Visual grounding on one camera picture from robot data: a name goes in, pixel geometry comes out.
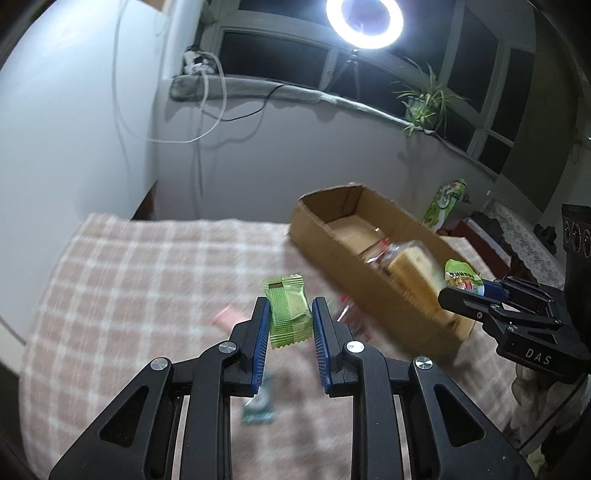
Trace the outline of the green lid jelly cup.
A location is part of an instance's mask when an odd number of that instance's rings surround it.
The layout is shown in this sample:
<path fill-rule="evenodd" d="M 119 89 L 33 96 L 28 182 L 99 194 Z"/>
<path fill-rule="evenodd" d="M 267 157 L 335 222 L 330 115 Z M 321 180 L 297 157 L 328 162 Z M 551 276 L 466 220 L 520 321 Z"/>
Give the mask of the green lid jelly cup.
<path fill-rule="evenodd" d="M 483 279 L 466 262 L 449 259 L 445 264 L 444 276 L 449 287 L 466 290 L 479 296 L 485 294 Z"/>

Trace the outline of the clear green candy packet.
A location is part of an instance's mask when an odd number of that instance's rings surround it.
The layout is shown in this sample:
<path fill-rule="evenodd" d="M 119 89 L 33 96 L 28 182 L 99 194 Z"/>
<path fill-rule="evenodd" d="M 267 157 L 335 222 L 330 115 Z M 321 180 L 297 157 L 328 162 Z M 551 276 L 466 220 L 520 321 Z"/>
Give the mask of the clear green candy packet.
<path fill-rule="evenodd" d="M 245 425 L 263 425 L 273 423 L 276 418 L 273 402 L 273 378 L 263 376 L 259 392 L 252 398 L 242 401 L 242 423 Z"/>

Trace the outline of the packaged sliced bread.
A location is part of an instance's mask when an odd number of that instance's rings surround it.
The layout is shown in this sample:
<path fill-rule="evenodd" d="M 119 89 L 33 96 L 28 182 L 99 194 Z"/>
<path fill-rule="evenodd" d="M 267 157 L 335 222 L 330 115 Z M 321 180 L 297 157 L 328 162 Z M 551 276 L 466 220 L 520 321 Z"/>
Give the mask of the packaged sliced bread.
<path fill-rule="evenodd" d="M 426 316 L 442 326 L 454 321 L 454 315 L 438 302 L 446 286 L 443 270 L 422 242 L 391 243 L 383 238 L 363 251 L 361 258 L 386 273 Z"/>

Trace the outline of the red dates clear bag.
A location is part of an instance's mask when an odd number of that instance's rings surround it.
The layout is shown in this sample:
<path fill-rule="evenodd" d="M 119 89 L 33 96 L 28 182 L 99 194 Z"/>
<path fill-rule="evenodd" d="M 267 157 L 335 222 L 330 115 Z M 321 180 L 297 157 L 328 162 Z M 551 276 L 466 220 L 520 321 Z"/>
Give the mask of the red dates clear bag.
<path fill-rule="evenodd" d="M 360 311 L 356 303 L 349 295 L 342 295 L 337 321 L 349 327 L 356 340 L 367 342 L 370 340 L 370 331 L 366 322 L 366 316 Z"/>

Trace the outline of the green snack packet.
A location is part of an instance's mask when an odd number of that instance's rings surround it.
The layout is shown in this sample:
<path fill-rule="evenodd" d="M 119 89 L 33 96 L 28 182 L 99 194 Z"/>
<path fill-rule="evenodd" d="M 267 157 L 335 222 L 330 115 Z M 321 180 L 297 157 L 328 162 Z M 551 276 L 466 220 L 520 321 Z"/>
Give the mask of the green snack packet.
<path fill-rule="evenodd" d="M 273 349 L 304 342 L 314 334 L 304 278 L 291 274 L 263 284 L 270 301 L 270 345 Z"/>

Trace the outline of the lace covered side table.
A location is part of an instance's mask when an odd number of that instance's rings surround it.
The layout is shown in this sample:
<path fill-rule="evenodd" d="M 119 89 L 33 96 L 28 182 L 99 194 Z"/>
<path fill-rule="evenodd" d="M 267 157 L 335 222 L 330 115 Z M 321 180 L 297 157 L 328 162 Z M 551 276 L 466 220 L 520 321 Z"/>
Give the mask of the lace covered side table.
<path fill-rule="evenodd" d="M 484 213 L 499 222 L 504 239 L 538 283 L 564 288 L 564 267 L 538 239 L 531 224 L 496 200 L 486 204 Z"/>

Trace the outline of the green snack carton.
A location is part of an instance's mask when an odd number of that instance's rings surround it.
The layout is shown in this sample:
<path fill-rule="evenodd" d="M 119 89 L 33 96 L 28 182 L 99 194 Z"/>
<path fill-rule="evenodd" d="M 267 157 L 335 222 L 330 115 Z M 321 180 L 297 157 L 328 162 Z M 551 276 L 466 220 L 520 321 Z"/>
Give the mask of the green snack carton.
<path fill-rule="evenodd" d="M 430 231 L 437 232 L 463 198 L 466 188 L 467 183 L 463 179 L 441 186 L 429 205 L 422 224 Z"/>

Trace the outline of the pink small packet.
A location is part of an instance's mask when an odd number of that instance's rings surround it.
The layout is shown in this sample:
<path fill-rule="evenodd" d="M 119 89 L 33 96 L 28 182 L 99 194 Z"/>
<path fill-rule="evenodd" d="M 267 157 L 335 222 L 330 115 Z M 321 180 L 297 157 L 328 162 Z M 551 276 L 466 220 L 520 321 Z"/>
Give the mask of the pink small packet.
<path fill-rule="evenodd" d="M 230 333 L 236 324 L 245 322 L 247 318 L 242 312 L 231 306 L 227 306 L 218 312 L 214 317 L 214 324 Z"/>

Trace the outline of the cardboard box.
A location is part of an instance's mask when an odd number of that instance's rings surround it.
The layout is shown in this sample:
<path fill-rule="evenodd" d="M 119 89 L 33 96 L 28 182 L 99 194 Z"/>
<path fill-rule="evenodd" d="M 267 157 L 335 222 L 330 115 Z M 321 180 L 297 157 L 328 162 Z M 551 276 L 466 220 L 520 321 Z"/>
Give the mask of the cardboard box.
<path fill-rule="evenodd" d="M 452 355 L 472 333 L 474 321 L 438 303 L 446 262 L 465 256 L 368 187 L 305 194 L 290 239 L 403 351 Z"/>

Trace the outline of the potted spider plant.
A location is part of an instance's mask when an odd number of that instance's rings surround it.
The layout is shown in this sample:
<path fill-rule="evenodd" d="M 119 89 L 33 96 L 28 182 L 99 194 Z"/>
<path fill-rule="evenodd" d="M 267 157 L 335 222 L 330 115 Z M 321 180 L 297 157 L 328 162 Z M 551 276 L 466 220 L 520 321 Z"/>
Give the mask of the potted spider plant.
<path fill-rule="evenodd" d="M 422 75 L 425 75 L 420 64 L 406 56 L 405 59 Z M 393 91 L 397 99 L 405 106 L 405 119 L 408 125 L 404 128 L 410 138 L 415 131 L 432 131 L 437 133 L 441 127 L 447 130 L 448 111 L 455 101 L 467 101 L 467 98 L 444 88 L 430 63 L 427 64 L 427 84 L 423 87 L 405 85 L 403 90 Z"/>

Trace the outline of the black tripod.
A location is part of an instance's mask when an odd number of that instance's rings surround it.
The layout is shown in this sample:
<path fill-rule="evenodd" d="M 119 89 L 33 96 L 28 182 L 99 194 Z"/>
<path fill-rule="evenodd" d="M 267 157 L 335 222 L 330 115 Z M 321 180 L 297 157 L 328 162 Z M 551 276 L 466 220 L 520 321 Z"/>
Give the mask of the black tripod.
<path fill-rule="evenodd" d="M 353 48 L 349 57 L 332 74 L 325 92 L 358 101 L 361 97 L 360 56 Z"/>

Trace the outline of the white power strip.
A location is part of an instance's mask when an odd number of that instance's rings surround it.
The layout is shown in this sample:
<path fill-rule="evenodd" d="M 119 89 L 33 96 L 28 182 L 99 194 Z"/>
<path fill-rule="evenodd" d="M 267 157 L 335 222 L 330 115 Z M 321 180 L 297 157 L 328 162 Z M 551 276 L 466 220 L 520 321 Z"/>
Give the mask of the white power strip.
<path fill-rule="evenodd" d="M 216 75 L 217 66 L 211 54 L 188 48 L 183 53 L 182 73 L 191 76 L 201 74 Z"/>

